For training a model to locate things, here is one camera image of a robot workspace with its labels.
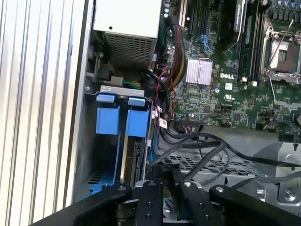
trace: dell logo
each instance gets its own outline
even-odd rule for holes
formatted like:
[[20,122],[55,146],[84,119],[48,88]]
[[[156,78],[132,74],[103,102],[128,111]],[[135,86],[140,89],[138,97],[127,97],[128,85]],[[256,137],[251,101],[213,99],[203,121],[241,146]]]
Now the dell logo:
[[224,74],[224,73],[221,73],[221,78],[235,80],[235,77],[234,77],[233,74]]

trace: circuit chip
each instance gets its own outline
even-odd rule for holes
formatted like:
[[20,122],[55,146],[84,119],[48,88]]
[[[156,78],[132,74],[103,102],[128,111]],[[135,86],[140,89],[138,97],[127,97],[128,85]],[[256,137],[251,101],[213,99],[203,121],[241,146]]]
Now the circuit chip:
[[210,106],[205,106],[204,107],[204,113],[210,113]]
[[240,120],[240,114],[234,114],[234,120],[239,121]]

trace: black bracket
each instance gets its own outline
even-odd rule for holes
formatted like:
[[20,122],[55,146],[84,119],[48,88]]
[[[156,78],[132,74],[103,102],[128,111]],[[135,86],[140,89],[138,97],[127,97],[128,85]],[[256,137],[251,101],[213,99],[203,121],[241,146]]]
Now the black bracket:
[[136,226],[163,225],[162,185],[158,181],[147,181],[143,184],[137,205]]
[[300,226],[301,218],[255,199],[236,189],[217,185],[210,188],[210,199],[225,207],[227,225],[236,225],[235,222],[244,222],[246,226]]
[[119,203],[130,197],[132,189],[127,185],[104,187],[82,201],[58,211],[32,226],[84,226],[99,224],[112,217]]
[[196,226],[222,226],[221,216],[208,198],[204,197],[192,181],[183,181],[179,188],[190,216]]

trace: yellow wire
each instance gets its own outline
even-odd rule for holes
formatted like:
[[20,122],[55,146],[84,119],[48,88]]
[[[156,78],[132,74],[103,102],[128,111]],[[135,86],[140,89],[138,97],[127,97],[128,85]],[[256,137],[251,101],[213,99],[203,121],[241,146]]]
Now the yellow wire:
[[182,79],[181,76],[182,76],[182,73],[184,71],[184,66],[185,66],[185,54],[184,54],[184,51],[182,51],[182,64],[181,64],[181,68],[180,68],[180,71],[178,73],[178,76],[176,77],[176,79],[173,81],[173,86],[175,84],[178,84],[180,82],[180,80]]

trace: ram slot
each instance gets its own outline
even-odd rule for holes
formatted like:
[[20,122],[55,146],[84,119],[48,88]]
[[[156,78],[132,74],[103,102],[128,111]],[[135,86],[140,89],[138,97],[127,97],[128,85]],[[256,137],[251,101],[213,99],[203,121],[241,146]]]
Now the ram slot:
[[257,36],[255,40],[254,56],[252,63],[252,74],[251,79],[253,81],[259,81],[259,68],[261,63],[261,52],[262,52],[262,38],[264,34],[264,22],[265,22],[265,11],[271,6],[269,2],[266,6],[259,6],[259,17],[257,20]]

